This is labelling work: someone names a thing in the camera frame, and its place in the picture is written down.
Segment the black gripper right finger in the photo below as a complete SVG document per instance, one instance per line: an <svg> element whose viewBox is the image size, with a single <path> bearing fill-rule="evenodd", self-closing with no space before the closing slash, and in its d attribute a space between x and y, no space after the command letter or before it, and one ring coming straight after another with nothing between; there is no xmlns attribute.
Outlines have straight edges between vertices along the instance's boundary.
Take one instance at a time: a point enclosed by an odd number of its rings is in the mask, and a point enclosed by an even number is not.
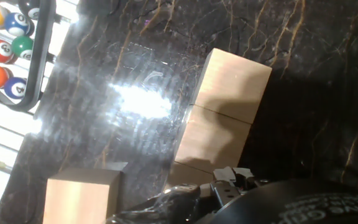
<svg viewBox="0 0 358 224"><path fill-rule="evenodd" d="M235 181L234 185L240 189L248 189L252 184L251 181L249 181L249 178L254 178L253 173L248 168L241 168L241 167L234 167L232 168L234 175L235 175Z"/></svg>

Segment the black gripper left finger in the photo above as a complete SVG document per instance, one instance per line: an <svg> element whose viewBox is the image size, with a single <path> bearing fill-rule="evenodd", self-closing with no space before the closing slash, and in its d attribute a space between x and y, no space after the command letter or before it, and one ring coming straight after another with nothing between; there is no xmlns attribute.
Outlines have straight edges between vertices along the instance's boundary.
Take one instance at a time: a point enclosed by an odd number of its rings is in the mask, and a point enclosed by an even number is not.
<svg viewBox="0 0 358 224"><path fill-rule="evenodd" d="M234 185L236 176L231 167L216 169L213 175L214 180L210 183L211 190L221 207L240 196L240 192Z"/></svg>

